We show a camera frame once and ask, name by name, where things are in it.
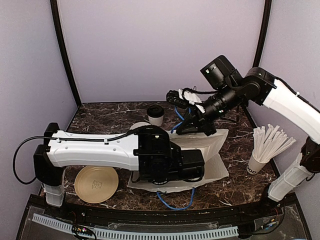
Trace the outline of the white paper cup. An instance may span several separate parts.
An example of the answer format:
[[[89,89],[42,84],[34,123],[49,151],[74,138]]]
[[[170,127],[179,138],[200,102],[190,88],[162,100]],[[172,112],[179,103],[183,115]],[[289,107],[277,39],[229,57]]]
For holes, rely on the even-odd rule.
[[[163,115],[157,116],[157,117],[148,116],[149,123],[155,126],[161,126],[163,124],[163,119],[164,119]]]

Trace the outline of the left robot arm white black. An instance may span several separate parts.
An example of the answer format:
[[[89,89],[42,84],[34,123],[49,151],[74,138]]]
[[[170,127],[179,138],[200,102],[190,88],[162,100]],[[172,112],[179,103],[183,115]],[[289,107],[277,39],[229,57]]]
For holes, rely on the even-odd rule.
[[[77,134],[63,131],[51,122],[43,135],[22,141],[13,155],[29,141],[41,139],[33,154],[34,178],[46,191],[46,203],[60,218],[67,218],[70,206],[64,202],[65,168],[68,166],[113,167],[137,171],[143,181],[164,185],[172,181],[195,183],[205,174],[205,160],[199,149],[183,150],[159,126],[144,125],[123,134]]]

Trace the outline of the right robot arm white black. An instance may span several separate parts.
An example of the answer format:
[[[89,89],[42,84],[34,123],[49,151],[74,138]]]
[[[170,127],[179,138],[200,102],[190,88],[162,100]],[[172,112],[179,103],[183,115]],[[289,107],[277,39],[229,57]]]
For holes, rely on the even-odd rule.
[[[251,68],[245,77],[224,56],[220,55],[200,71],[213,88],[202,101],[199,91],[191,88],[172,90],[166,100],[185,109],[183,123],[176,129],[179,135],[216,132],[214,121],[229,110],[253,101],[271,109],[298,126],[307,140],[296,160],[284,173],[265,188],[265,198],[255,205],[255,213],[266,217],[286,194],[307,177],[320,171],[320,111],[298,95],[284,80],[260,67]]]

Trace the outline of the black plastic cup lid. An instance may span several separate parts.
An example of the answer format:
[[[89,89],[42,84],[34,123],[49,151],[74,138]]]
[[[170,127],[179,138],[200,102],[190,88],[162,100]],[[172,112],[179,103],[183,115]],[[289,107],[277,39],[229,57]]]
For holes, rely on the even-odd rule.
[[[160,118],[164,116],[165,110],[160,105],[151,105],[146,111],[148,117]]]

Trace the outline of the blue checkered paper bag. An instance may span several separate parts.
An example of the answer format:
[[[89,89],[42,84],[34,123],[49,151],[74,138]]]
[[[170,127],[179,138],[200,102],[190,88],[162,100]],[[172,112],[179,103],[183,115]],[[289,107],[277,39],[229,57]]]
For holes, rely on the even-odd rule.
[[[155,185],[146,180],[138,179],[138,172],[130,175],[127,187],[140,191],[148,191],[166,206],[167,209],[190,209],[196,206],[195,197],[201,191],[196,188],[205,186],[229,176],[219,151],[225,143],[229,131],[217,129],[216,133],[206,136],[204,133],[176,134],[178,125],[169,131],[170,139],[179,145],[182,150],[200,150],[204,159],[204,175],[200,181],[185,182],[182,180],[170,181],[164,185]]]

